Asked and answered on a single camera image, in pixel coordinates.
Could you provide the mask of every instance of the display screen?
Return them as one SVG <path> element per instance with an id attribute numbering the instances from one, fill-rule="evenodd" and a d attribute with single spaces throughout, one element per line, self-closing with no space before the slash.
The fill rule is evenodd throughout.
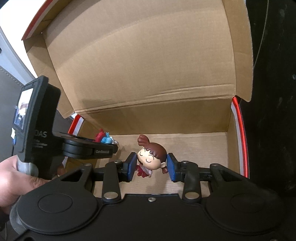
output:
<path id="1" fill-rule="evenodd" d="M 20 95 L 20 101 L 18 102 L 18 105 L 17 105 L 17 111 L 15 114 L 14 123 L 21 129 L 24 128 L 26 112 L 28 110 L 32 93 L 33 93 L 33 88 L 23 91 Z"/>

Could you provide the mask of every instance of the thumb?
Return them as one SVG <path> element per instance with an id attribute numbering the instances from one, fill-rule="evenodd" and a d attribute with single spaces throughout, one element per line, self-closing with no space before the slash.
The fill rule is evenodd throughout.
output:
<path id="1" fill-rule="evenodd" d="M 48 183 L 50 180 L 45 180 L 39 177 L 32 177 L 24 173 L 18 172 L 17 183 L 15 183 L 15 195 L 25 195 L 28 192 Z"/>

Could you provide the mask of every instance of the brown hair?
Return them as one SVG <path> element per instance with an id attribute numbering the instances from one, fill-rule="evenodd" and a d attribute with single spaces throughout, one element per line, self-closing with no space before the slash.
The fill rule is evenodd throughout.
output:
<path id="1" fill-rule="evenodd" d="M 138 138 L 139 146 L 143 146 L 145 150 L 149 150 L 150 154 L 160 160 L 160 162 L 165 162 L 167 158 L 167 152 L 162 145 L 155 142 L 150 142 L 148 137 L 145 135 L 140 135 Z"/>

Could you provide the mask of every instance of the metal screw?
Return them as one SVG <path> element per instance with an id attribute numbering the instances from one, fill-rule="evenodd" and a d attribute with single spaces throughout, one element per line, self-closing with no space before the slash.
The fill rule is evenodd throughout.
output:
<path id="1" fill-rule="evenodd" d="M 188 193 L 185 193 L 185 198 L 187 199 L 196 199 L 196 198 L 199 198 L 200 195 L 197 193 L 197 192 L 188 192 Z"/>
<path id="2" fill-rule="evenodd" d="M 150 198 L 148 198 L 148 201 L 155 202 L 156 201 L 156 198 L 155 197 L 150 197 Z"/>
<path id="3" fill-rule="evenodd" d="M 117 198 L 118 197 L 118 193 L 116 193 L 116 192 L 106 192 L 105 194 L 104 194 L 104 198 L 106 198 L 106 199 L 115 199 L 115 198 Z"/>

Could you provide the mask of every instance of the cardboard box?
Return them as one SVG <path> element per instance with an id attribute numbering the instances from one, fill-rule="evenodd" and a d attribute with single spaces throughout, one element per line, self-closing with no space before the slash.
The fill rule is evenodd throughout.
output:
<path id="1" fill-rule="evenodd" d="M 125 160 L 139 149 L 137 136 L 147 134 L 179 160 L 218 162 L 247 176 L 242 120 L 232 100 L 249 101 L 252 93 L 243 0 L 48 0 L 23 40 L 37 75 L 62 89 L 63 117 L 76 112 L 120 143 L 111 160 Z M 168 179 L 155 171 L 121 189 L 182 190 Z"/>

